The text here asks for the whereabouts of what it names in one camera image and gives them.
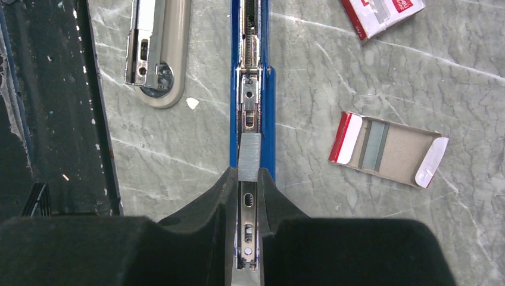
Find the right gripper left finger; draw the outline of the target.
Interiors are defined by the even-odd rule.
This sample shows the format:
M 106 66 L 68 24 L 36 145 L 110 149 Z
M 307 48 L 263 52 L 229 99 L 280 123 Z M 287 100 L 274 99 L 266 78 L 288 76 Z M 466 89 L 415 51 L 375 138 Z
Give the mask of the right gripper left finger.
M 178 212 L 17 217 L 1 225 L 2 285 L 230 285 L 237 172 Z

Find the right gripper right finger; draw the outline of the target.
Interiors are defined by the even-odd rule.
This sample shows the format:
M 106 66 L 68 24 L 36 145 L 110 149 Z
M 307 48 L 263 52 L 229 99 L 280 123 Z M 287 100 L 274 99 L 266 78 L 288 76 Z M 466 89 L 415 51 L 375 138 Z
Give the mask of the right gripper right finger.
M 412 219 L 311 218 L 258 174 L 263 285 L 455 285 L 438 240 Z

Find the silver staple strip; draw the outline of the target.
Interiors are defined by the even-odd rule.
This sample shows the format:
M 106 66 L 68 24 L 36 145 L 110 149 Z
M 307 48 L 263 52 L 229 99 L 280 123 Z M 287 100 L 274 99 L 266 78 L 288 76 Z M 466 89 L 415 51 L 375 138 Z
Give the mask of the silver staple strip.
M 257 182 L 260 159 L 261 133 L 242 133 L 239 145 L 238 180 L 241 182 Z

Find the beige silver stapler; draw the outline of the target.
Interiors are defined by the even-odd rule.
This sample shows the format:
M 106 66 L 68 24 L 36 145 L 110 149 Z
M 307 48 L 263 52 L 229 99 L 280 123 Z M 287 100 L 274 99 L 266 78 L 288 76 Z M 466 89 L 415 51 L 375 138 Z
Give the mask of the beige silver stapler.
M 185 88 L 191 0 L 133 0 L 124 82 L 151 107 L 175 105 Z

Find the red white staple box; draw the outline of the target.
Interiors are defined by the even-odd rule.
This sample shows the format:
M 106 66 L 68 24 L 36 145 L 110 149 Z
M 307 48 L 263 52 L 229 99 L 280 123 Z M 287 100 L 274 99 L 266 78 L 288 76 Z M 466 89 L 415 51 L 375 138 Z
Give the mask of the red white staple box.
M 422 0 L 341 0 L 341 4 L 362 44 L 426 7 Z

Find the black aluminium base frame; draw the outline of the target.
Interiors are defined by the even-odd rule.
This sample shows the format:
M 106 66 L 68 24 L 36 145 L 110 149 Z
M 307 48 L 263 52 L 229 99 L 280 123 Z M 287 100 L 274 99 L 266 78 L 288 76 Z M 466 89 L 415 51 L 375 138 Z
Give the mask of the black aluminium base frame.
M 14 126 L 56 213 L 122 214 L 87 1 L 2 1 Z

